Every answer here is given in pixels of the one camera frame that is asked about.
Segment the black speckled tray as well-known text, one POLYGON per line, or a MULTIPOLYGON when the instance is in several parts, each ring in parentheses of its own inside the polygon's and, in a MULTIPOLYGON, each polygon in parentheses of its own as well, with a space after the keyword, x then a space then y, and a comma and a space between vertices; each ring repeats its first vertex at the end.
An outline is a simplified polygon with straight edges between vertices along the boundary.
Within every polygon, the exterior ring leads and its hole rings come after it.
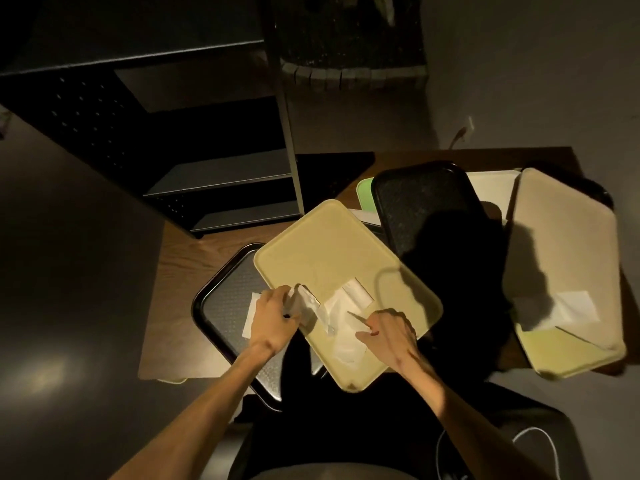
POLYGON ((501 276, 506 238, 466 172, 449 161, 386 170, 372 197, 388 244, 424 281, 501 276))

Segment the white paper napkin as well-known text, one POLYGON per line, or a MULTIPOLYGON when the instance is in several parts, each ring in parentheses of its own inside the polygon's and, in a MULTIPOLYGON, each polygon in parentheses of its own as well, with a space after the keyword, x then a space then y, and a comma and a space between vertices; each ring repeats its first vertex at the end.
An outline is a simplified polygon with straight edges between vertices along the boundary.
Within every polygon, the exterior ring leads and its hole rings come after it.
POLYGON ((244 327, 242 330, 242 337, 245 339, 250 339, 252 334, 252 323, 255 316, 255 311, 257 307, 257 302, 260 299, 261 294, 253 292, 250 300, 250 304, 247 309, 246 319, 244 322, 244 327))

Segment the white plastic tray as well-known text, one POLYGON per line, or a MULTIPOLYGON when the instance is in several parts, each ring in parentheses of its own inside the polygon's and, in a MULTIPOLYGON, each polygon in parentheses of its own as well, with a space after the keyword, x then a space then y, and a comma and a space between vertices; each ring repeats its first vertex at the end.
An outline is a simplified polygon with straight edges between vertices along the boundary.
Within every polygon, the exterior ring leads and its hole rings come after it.
POLYGON ((516 201, 519 169, 468 172, 467 176, 485 213, 503 226, 510 222, 516 201))

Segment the pale yellow tray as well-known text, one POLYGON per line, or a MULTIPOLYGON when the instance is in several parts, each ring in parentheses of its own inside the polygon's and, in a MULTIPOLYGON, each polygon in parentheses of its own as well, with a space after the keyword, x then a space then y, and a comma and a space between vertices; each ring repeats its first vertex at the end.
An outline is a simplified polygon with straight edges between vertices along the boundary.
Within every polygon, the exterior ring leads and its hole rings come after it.
POLYGON ((594 371, 622 361, 627 355, 624 342, 602 349, 558 328, 523 331, 514 323, 515 334, 531 368, 541 377, 559 380, 594 371))

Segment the clear plastic cutlery packet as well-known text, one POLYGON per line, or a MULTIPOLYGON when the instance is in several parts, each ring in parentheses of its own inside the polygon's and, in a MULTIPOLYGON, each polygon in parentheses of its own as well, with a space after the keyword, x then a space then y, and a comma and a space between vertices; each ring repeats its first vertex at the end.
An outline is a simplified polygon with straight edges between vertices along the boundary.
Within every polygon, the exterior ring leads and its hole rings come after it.
POLYGON ((328 326, 327 334, 333 336, 333 357, 352 370, 359 368, 367 350, 356 337, 356 331, 366 330, 365 319, 342 288, 321 306, 328 326))

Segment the white paper wrapper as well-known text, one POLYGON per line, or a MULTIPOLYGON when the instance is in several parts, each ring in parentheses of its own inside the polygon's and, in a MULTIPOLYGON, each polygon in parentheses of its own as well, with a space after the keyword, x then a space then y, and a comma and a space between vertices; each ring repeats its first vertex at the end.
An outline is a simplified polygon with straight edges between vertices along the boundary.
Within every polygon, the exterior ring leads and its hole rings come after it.
POLYGON ((303 318, 301 322, 301 329, 304 332, 311 332, 317 321, 317 313, 319 310, 319 302, 316 300, 315 296, 304 286, 303 284, 296 284, 295 286, 300 286, 301 293, 301 301, 302 301, 302 311, 303 318))

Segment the person's right hand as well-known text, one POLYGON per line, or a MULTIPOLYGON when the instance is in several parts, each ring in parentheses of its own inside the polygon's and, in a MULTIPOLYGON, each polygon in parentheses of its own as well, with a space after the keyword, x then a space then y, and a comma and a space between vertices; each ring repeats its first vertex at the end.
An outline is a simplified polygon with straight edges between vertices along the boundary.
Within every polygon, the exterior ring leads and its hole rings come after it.
POLYGON ((373 312, 365 320, 366 330, 376 331, 370 341, 360 341, 389 369, 404 375, 418 358, 417 336, 404 314, 393 309, 373 312))

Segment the black textured tray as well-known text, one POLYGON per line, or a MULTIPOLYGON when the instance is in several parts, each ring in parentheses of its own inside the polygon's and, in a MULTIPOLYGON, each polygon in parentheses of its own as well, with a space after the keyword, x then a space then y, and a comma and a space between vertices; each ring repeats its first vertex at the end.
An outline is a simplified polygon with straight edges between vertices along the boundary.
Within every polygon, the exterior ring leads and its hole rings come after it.
MULTIPOLYGON (((191 314, 198 329, 233 364, 249 339, 243 336, 254 293, 269 286, 256 270, 253 258, 263 243, 242 247, 197 293, 191 314)), ((286 348, 275 355, 252 380, 250 388, 270 410, 282 411, 281 375, 286 348)))

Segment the green plastic tray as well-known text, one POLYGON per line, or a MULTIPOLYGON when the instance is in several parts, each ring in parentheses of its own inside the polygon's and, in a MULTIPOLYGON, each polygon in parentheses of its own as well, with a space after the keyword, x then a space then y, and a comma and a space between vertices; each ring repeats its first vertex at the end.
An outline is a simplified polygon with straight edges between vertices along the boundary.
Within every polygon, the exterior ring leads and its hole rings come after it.
POLYGON ((377 212, 372 195, 372 181, 373 177, 364 178, 356 185, 356 196, 360 208, 365 212, 377 212))

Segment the yellow plastic tray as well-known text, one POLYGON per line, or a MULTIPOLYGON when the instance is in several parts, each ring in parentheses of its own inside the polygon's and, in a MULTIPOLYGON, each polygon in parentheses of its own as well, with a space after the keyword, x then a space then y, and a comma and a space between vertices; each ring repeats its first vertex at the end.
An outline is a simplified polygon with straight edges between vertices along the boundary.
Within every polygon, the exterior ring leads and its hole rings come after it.
POLYGON ((366 351, 359 368, 352 370, 333 357, 334 337, 321 306, 352 278, 373 298, 361 316, 378 310, 404 313, 418 338, 443 314, 441 300, 350 210, 327 200, 265 244, 254 265, 271 288, 306 286, 319 302, 317 321, 304 332, 312 350, 338 386, 350 393, 370 386, 387 366, 366 351))

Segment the dark woven basket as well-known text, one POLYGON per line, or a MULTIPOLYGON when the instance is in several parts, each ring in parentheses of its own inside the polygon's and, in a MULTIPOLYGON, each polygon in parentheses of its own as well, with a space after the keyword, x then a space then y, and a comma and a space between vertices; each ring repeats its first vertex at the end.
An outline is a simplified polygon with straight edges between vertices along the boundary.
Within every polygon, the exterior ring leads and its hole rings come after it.
POLYGON ((421 89, 422 0, 271 0, 287 83, 316 91, 421 89))

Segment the person's left forearm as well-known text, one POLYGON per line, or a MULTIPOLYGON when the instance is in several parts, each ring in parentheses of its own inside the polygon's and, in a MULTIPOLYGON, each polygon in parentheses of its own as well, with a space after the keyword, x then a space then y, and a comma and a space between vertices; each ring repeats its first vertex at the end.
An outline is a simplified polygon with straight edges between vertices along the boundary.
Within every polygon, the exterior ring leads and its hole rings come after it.
POLYGON ((228 371, 109 480, 198 480, 252 380, 286 345, 252 341, 228 371))

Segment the person's left hand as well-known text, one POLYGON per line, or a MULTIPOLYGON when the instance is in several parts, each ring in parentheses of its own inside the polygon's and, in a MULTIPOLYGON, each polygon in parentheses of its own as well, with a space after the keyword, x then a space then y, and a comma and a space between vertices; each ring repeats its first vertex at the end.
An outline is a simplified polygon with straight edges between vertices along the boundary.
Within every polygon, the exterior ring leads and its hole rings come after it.
POLYGON ((291 288, 283 285, 261 293, 255 307, 249 354, 271 358, 288 345, 301 322, 300 314, 285 314, 284 305, 291 288))

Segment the person's right forearm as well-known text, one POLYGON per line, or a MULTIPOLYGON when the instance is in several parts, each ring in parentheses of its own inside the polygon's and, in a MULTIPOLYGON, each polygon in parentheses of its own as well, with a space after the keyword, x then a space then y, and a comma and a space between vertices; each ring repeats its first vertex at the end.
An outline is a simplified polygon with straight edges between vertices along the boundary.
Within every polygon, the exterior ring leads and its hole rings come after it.
POLYGON ((552 480, 446 386, 420 355, 402 351, 393 355, 391 367, 411 384, 437 416, 475 480, 552 480))

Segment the beige plastic tray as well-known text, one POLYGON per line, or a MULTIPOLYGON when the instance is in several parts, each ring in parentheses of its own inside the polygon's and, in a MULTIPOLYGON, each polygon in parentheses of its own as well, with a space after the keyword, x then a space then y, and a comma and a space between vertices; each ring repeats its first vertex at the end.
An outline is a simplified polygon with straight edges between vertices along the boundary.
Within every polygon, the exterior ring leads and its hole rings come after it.
POLYGON ((558 329, 613 349, 623 342, 613 211, 535 169, 521 172, 502 286, 511 302, 521 296, 588 291, 600 322, 558 329))

